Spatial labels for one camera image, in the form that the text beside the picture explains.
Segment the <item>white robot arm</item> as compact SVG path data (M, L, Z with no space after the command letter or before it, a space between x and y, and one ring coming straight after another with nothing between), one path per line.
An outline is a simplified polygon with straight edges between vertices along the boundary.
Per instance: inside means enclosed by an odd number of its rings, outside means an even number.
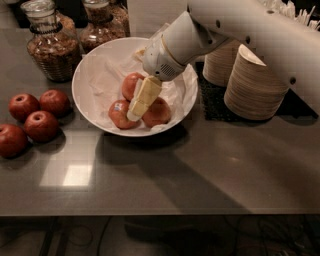
M145 72L171 81L200 55L236 39L320 112L320 33L277 14L257 0L188 0L187 9L151 39Z

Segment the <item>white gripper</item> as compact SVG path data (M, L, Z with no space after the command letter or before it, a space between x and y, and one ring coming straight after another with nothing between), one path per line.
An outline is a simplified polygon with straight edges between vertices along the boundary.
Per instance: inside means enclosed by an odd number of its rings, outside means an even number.
M147 112L162 91L162 82L174 80L186 66L175 60L169 51L164 36L149 40L143 55L143 69L149 75L139 82L129 104L127 118L138 121Z

